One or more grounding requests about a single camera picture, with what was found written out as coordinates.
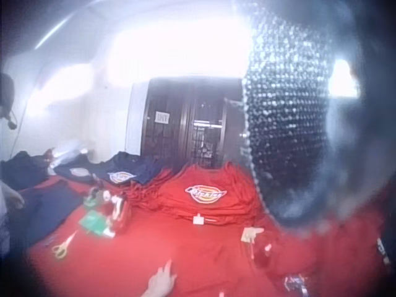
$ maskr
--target light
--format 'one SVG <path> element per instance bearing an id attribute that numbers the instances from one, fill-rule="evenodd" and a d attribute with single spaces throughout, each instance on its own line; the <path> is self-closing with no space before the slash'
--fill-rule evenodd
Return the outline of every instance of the light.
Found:
<path id="1" fill-rule="evenodd" d="M 120 87 L 154 77 L 242 78 L 250 40 L 248 27 L 234 17 L 152 23 L 116 37 L 108 78 Z"/>
<path id="2" fill-rule="evenodd" d="M 359 98 L 358 81 L 352 77 L 351 69 L 345 60 L 336 60 L 329 80 L 329 95 L 342 98 Z"/>
<path id="3" fill-rule="evenodd" d="M 197 121 L 194 121 L 194 126 L 196 126 L 196 127 L 209 127 L 209 128 L 222 128 L 223 127 L 222 125 L 214 125 L 214 124 L 207 124 L 207 123 L 197 123 Z"/>
<path id="4" fill-rule="evenodd" d="M 55 33 L 56 31 L 58 31 L 64 24 L 66 24 L 66 22 L 71 18 L 71 15 L 69 15 L 68 17 L 66 17 L 62 22 L 60 22 L 59 24 L 57 24 L 54 28 L 52 28 L 51 31 L 49 31 L 47 33 L 47 35 L 45 35 L 43 37 L 43 39 L 41 39 L 41 41 L 36 45 L 35 50 L 37 50 L 49 37 L 51 37 L 51 35 L 53 33 Z"/>
<path id="5" fill-rule="evenodd" d="M 28 104 L 29 114 L 41 114 L 50 104 L 77 98 L 93 86 L 93 69 L 89 64 L 76 64 L 57 72 L 41 90 L 34 90 Z"/>

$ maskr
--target green package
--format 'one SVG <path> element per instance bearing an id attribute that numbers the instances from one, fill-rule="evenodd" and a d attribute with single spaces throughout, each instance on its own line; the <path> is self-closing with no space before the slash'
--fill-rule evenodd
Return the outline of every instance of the green package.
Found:
<path id="1" fill-rule="evenodd" d="M 90 210 L 84 218 L 80 220 L 80 225 L 85 229 L 102 236 L 106 229 L 106 217 L 96 210 Z"/>

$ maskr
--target price tag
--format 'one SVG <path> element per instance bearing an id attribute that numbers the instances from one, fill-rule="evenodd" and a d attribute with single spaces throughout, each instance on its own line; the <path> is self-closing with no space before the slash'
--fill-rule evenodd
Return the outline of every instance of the price tag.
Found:
<path id="1" fill-rule="evenodd" d="M 196 215 L 193 219 L 192 219 L 192 223 L 194 225 L 203 225 L 205 223 L 205 218 L 201 217 L 201 215 L 198 213 L 198 215 Z"/>

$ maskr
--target person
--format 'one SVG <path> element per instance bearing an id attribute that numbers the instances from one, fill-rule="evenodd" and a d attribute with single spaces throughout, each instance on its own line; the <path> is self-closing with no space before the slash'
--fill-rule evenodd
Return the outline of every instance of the person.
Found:
<path id="1" fill-rule="evenodd" d="M 148 288 L 142 297 L 165 297 L 171 293 L 177 275 L 171 274 L 172 261 L 169 260 L 166 265 L 158 268 L 158 271 L 148 281 Z"/>
<path id="2" fill-rule="evenodd" d="M 1 99 L 0 99 L 0 119 L 5 118 L 10 121 L 10 112 L 14 102 L 14 82 L 7 75 L 1 74 Z M 24 199 L 15 190 L 1 181 L 0 172 L 0 256 L 5 258 L 9 252 L 10 236 L 7 229 L 8 219 L 7 204 L 21 209 L 24 205 Z"/>

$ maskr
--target navy t-shirt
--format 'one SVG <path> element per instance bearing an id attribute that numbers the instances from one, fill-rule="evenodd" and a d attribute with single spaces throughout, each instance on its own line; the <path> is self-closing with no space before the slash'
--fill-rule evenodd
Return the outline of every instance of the navy t-shirt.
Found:
<path id="1" fill-rule="evenodd" d="M 44 156 L 31 157 L 21 151 L 8 161 L 0 162 L 0 178 L 16 191 L 34 187 L 48 179 Z"/>
<path id="2" fill-rule="evenodd" d="M 156 177 L 162 168 L 161 161 L 119 152 L 110 160 L 93 165 L 91 173 L 115 186 L 120 186 L 129 181 L 146 184 Z"/>
<path id="3" fill-rule="evenodd" d="M 71 189 L 66 181 L 49 187 L 29 189 L 21 193 L 25 205 L 13 215 L 18 220 L 12 224 L 14 241 L 28 248 L 54 232 L 65 219 L 82 204 L 82 196 Z"/>
<path id="4" fill-rule="evenodd" d="M 54 171 L 71 181 L 93 184 L 95 180 L 90 172 L 91 167 L 92 163 L 89 162 L 88 156 L 80 154 L 71 162 L 55 167 Z"/>

